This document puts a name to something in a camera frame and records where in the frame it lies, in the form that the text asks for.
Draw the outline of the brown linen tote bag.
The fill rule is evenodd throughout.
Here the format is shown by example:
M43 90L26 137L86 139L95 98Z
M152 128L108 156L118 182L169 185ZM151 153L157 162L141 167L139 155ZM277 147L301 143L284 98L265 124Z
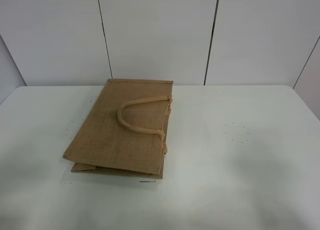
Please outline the brown linen tote bag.
M109 79L63 154L74 173L163 177L172 81Z

